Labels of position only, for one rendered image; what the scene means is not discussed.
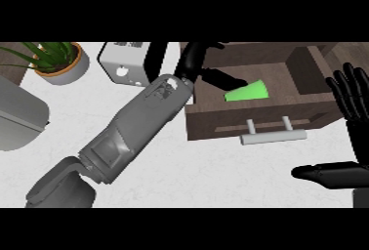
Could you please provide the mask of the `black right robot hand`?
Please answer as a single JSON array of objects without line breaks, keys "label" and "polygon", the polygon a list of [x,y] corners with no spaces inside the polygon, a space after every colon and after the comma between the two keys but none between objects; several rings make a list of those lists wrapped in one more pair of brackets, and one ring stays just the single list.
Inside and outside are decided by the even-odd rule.
[{"label": "black right robot hand", "polygon": [[341,111],[356,162],[333,162],[299,166],[296,179],[312,181],[330,189],[369,188],[369,75],[350,62],[327,78]]}]

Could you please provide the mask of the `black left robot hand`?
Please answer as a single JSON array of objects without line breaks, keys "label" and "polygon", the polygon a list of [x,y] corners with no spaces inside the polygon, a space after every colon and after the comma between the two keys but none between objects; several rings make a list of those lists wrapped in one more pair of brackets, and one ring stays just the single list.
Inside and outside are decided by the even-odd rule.
[{"label": "black left robot hand", "polygon": [[197,82],[198,77],[220,88],[232,91],[248,85],[244,79],[238,79],[219,69],[203,68],[209,48],[223,49],[225,45],[219,42],[189,42],[181,55],[175,69],[175,76]]}]

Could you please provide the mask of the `green cup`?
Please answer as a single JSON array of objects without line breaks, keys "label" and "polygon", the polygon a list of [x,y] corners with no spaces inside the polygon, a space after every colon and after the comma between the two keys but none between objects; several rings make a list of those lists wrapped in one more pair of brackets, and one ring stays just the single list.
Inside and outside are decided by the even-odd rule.
[{"label": "green cup", "polygon": [[268,99],[271,97],[263,80],[257,80],[245,87],[232,90],[223,96],[228,102],[260,100]]}]

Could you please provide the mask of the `brown wooden drawer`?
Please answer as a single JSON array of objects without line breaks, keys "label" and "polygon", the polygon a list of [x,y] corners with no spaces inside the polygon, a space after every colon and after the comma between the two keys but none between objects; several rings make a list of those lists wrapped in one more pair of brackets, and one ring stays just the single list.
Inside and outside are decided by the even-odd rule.
[{"label": "brown wooden drawer", "polygon": [[300,95],[284,62],[222,67],[220,70],[248,83],[263,80],[271,97],[262,100],[226,102],[223,90],[200,81],[195,84],[197,98],[186,106],[188,113],[222,111],[241,108],[265,108],[272,106],[294,107],[303,104],[318,112],[338,110],[333,93]]},{"label": "brown wooden drawer", "polygon": [[247,120],[254,122],[259,133],[285,129],[282,118],[290,118],[294,129],[321,129],[338,119],[336,102],[278,104],[269,100],[192,104],[186,106],[188,140],[207,140],[245,135]]}]

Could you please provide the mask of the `brown wooden drawer front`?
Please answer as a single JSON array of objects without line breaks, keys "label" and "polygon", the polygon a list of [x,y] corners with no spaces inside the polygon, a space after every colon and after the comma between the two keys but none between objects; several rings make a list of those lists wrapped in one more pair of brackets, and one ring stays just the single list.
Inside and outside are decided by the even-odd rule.
[{"label": "brown wooden drawer front", "polygon": [[247,120],[254,122],[259,133],[285,129],[282,118],[290,118],[294,129],[321,129],[338,119],[336,102],[278,104],[269,100],[192,104],[186,106],[188,140],[207,140],[245,135]]}]

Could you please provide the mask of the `white toaster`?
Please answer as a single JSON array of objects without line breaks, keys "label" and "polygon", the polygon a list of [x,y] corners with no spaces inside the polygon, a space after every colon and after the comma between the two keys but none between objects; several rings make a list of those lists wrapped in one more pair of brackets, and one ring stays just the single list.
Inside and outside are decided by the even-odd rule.
[{"label": "white toaster", "polygon": [[167,42],[105,42],[98,62],[116,84],[148,87],[158,78]]}]

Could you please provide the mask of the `brown wooden cabinet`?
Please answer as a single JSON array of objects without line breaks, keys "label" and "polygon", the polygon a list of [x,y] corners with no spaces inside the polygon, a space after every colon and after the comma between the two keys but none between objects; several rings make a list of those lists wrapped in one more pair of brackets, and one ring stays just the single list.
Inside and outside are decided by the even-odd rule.
[{"label": "brown wooden cabinet", "polygon": [[232,42],[209,49],[204,66],[222,67],[285,63],[300,95],[331,93],[325,78],[333,75],[325,55],[334,42]]}]

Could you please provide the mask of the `grey and orange plant pot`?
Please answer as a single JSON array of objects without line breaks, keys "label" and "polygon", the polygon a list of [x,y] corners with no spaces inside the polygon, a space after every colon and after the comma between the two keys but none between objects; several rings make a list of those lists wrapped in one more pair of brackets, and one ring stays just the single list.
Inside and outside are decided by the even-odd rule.
[{"label": "grey and orange plant pot", "polygon": [[74,62],[58,72],[36,74],[54,85],[62,86],[76,82],[86,74],[90,67],[90,58],[82,45],[74,42],[74,48],[79,50]]}]

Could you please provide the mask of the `green leafy plant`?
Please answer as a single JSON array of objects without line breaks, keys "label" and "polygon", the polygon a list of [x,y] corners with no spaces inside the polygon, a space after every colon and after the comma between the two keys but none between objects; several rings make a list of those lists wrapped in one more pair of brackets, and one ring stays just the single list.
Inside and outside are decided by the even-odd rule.
[{"label": "green leafy plant", "polygon": [[23,45],[33,52],[31,56],[2,46],[0,50],[26,60],[31,64],[28,69],[39,75],[55,76],[68,72],[82,60],[83,48],[77,42],[40,42],[39,45],[24,42]]}]

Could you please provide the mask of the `brown wooden panel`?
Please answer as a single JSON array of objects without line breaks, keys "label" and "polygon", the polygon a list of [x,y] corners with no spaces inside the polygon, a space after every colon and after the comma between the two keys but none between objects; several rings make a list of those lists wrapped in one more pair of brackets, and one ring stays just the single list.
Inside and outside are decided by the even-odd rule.
[{"label": "brown wooden panel", "polygon": [[2,47],[15,50],[27,56],[33,56],[31,50],[21,42],[0,42],[0,75],[8,78],[17,85],[21,85],[27,69],[24,65],[31,63],[14,55],[11,52],[3,51]]}]

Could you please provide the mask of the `grey rounded appliance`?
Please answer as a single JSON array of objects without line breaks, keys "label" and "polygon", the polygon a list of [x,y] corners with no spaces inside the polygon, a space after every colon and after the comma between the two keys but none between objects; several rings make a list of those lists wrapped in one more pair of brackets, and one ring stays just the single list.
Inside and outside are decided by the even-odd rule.
[{"label": "grey rounded appliance", "polygon": [[45,131],[49,106],[0,75],[0,150],[23,148]]}]

